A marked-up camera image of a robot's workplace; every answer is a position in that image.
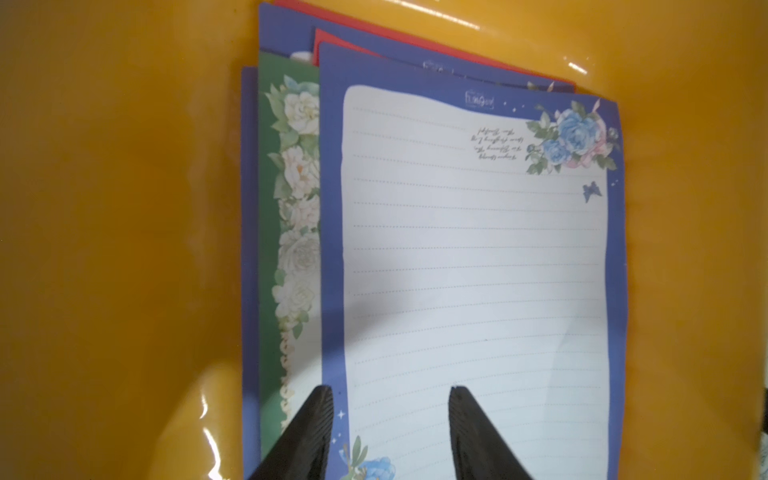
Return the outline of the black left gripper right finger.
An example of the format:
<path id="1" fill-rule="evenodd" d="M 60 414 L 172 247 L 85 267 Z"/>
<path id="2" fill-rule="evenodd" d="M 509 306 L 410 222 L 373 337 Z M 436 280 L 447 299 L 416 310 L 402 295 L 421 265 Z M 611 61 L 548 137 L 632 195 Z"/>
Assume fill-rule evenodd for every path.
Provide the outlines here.
<path id="1" fill-rule="evenodd" d="M 455 476 L 459 480 L 532 480 L 475 397 L 452 387 L 448 401 Z"/>

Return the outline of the blue floral stationery paper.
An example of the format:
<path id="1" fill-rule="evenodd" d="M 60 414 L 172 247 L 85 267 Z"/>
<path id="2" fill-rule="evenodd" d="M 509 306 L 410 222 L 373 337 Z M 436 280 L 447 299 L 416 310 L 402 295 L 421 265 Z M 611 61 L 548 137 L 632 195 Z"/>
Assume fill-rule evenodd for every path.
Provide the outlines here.
<path id="1" fill-rule="evenodd" d="M 331 479 L 450 479 L 468 388 L 536 479 L 618 475 L 628 323 L 613 101 L 324 44 Z"/>

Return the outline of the green floral stationery paper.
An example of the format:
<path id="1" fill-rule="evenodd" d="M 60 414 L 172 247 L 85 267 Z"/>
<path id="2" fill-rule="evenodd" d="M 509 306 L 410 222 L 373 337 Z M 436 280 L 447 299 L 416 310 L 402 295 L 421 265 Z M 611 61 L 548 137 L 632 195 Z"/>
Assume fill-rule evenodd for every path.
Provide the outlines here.
<path id="1" fill-rule="evenodd" d="M 257 286 L 261 453 L 322 381 L 319 70 L 259 57 Z"/>

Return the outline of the red tulip stationery paper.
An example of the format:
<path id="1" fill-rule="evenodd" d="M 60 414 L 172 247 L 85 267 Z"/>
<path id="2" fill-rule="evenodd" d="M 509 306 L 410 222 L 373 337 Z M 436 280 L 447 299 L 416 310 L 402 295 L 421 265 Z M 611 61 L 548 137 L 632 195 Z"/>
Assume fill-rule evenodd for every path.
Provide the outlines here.
<path id="1" fill-rule="evenodd" d="M 312 51 L 312 64 L 314 66 L 320 65 L 320 49 L 324 44 L 338 46 L 347 50 L 367 54 L 370 56 L 379 57 L 379 54 L 372 52 L 368 49 L 355 45 L 351 42 L 343 40 L 335 35 L 332 35 L 322 29 L 316 28 L 314 31 L 314 43 Z"/>

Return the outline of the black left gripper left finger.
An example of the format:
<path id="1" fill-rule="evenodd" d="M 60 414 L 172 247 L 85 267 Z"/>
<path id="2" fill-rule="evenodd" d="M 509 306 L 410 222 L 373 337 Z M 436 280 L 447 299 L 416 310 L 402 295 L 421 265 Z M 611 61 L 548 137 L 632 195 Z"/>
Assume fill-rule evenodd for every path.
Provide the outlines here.
<path id="1" fill-rule="evenodd" d="M 315 387 L 249 480 L 325 478 L 334 418 L 330 386 Z"/>

